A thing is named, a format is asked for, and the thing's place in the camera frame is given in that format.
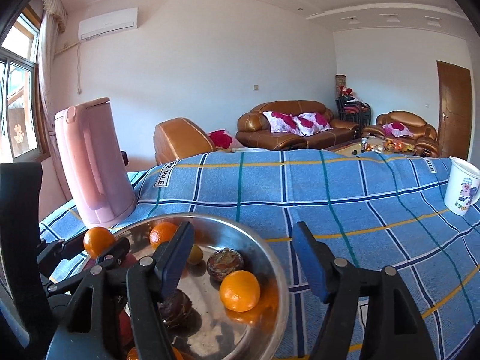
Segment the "red pomegranate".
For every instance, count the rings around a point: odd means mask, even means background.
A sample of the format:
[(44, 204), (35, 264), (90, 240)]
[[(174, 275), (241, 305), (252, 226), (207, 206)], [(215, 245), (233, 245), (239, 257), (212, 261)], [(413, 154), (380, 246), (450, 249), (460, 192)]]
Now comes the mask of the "red pomegranate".
[[(120, 267), (131, 267), (137, 262), (137, 259), (131, 254), (127, 253), (124, 261), (120, 264)], [(121, 345), (127, 346), (134, 339), (133, 331), (130, 324), (130, 317), (123, 310), (119, 315), (119, 324), (120, 324), (120, 342)]]

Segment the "small smooth orange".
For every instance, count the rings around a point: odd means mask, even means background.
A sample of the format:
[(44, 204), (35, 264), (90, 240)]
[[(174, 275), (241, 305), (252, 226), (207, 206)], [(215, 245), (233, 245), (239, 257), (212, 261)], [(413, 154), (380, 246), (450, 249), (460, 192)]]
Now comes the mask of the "small smooth orange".
[(114, 235), (103, 227), (89, 229), (83, 238), (84, 249), (92, 259), (96, 259), (115, 243), (116, 239)]

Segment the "mandarin orange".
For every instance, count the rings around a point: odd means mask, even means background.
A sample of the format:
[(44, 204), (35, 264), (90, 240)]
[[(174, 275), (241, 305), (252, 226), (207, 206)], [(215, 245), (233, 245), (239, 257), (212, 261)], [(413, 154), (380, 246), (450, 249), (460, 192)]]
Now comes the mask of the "mandarin orange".
[(149, 242), (153, 250), (156, 250), (161, 244), (170, 242), (175, 235), (177, 226), (170, 222), (158, 222), (149, 234)]
[(219, 294), (220, 301), (227, 310), (247, 312), (260, 301), (260, 284), (249, 271), (235, 271), (221, 282)]

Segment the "dark mangosteen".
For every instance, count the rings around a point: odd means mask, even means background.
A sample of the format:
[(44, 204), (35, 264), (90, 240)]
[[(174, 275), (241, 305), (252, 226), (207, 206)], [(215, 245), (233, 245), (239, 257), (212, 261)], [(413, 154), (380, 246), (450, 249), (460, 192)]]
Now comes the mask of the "dark mangosteen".
[(168, 330), (183, 328), (193, 312), (191, 299), (180, 289), (157, 304), (160, 317)]
[(244, 267), (242, 255), (230, 248), (218, 250), (212, 254), (207, 261), (207, 271), (214, 281), (221, 282), (224, 278)]

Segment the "small yellow-green fruit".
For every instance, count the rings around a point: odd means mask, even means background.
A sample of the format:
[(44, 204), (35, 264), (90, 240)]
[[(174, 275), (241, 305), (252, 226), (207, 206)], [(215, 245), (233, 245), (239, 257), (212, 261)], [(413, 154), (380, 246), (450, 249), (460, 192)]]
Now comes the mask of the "small yellow-green fruit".
[(187, 258), (187, 263), (190, 265), (196, 266), (200, 264), (202, 261), (203, 261), (203, 251), (197, 244), (194, 244)]

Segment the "dark stool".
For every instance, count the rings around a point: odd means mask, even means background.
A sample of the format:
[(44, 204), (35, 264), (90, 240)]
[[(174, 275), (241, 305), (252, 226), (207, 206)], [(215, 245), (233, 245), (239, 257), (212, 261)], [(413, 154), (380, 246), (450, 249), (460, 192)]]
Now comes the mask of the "dark stool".
[(126, 153), (125, 151), (123, 151), (123, 150), (121, 150), (120, 153), (121, 153), (121, 156), (122, 156), (124, 165), (125, 165), (125, 166), (128, 166), (129, 160), (128, 160), (128, 155), (127, 155), (127, 153)]

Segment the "blue plaid tablecloth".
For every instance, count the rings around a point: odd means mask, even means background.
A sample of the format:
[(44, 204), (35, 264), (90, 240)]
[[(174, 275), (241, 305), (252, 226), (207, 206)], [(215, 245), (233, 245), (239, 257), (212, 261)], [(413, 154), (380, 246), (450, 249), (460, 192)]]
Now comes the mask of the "blue plaid tablecloth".
[(137, 198), (127, 219), (215, 215), (247, 225), (279, 258), (289, 318), (278, 359), (306, 359), (326, 307), (312, 295), (291, 244), (305, 222), (337, 256), (359, 267), (395, 267), (425, 320), (436, 355), (453, 359), (479, 321), (479, 207), (463, 216), (443, 198), (451, 162), (326, 150), (215, 152), (129, 175)]

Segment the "steel round bowl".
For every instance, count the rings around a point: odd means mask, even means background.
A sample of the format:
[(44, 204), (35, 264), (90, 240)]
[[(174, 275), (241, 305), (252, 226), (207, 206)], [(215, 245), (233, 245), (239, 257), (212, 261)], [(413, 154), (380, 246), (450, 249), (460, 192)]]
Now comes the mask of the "steel round bowl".
[(163, 222), (193, 226), (193, 254), (178, 289), (191, 306), (168, 335), (183, 359), (273, 359), (289, 316), (278, 258), (252, 229), (210, 214), (166, 214), (122, 226), (117, 238), (137, 259), (154, 253), (151, 233)]

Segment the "white cartoon mug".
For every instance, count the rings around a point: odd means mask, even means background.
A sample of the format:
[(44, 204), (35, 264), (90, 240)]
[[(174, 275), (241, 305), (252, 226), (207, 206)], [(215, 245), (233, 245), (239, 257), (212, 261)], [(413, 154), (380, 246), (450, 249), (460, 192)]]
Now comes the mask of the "white cartoon mug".
[(444, 203), (455, 215), (464, 216), (479, 201), (480, 170), (464, 159), (451, 156), (450, 160)]

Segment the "brown leather three-seat sofa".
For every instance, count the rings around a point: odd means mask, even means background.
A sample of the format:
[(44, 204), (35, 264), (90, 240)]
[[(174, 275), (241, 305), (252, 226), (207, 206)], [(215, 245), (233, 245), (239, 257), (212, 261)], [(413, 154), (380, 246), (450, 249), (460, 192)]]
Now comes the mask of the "brown leather three-seat sofa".
[(326, 149), (359, 136), (360, 125), (312, 100), (262, 103), (239, 118), (236, 134), (244, 146), (268, 150)]

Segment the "floral pillow right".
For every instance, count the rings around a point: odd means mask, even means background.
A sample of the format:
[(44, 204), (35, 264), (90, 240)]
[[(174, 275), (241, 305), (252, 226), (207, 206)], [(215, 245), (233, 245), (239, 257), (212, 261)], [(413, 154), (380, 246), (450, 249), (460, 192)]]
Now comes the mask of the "floral pillow right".
[(298, 131), (304, 137), (311, 137), (317, 133), (332, 130), (328, 120), (319, 112), (308, 112), (293, 117)]

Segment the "stacked chairs with clothes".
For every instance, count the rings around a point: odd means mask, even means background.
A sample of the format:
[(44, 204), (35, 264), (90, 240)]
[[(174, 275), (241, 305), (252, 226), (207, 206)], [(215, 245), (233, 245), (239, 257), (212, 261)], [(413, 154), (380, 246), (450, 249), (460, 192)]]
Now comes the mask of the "stacked chairs with clothes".
[(345, 85), (339, 86), (337, 92), (339, 119), (357, 123), (362, 128), (371, 125), (372, 110), (368, 103), (355, 97), (353, 90)]

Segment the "pink curtain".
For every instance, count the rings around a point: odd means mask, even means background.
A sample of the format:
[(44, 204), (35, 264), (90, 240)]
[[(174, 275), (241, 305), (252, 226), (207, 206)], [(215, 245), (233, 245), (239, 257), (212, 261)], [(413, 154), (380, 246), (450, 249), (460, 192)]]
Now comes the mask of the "pink curtain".
[(38, 39), (38, 83), (40, 89), (43, 128), (46, 144), (52, 159), (59, 187), (68, 201), (72, 194), (64, 174), (58, 142), (55, 134), (55, 112), (53, 109), (53, 76), (52, 69), (55, 58), (58, 36), (66, 29), (68, 13), (61, 0), (41, 0), (44, 14)]

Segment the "window with wooden frame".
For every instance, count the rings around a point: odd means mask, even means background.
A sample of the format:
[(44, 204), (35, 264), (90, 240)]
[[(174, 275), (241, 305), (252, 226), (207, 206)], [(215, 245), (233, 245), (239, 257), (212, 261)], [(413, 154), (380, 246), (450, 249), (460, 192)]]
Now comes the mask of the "window with wooden frame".
[(43, 160), (47, 142), (38, 91), (40, 17), (26, 7), (1, 42), (1, 161)]

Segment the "white wall air conditioner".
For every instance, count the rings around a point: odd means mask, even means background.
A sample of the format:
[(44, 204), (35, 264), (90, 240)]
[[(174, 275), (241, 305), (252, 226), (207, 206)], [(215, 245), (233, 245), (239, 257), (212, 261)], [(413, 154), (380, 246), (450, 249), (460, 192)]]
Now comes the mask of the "white wall air conditioner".
[(100, 16), (84, 19), (79, 23), (79, 41), (137, 28), (138, 8), (116, 10)]

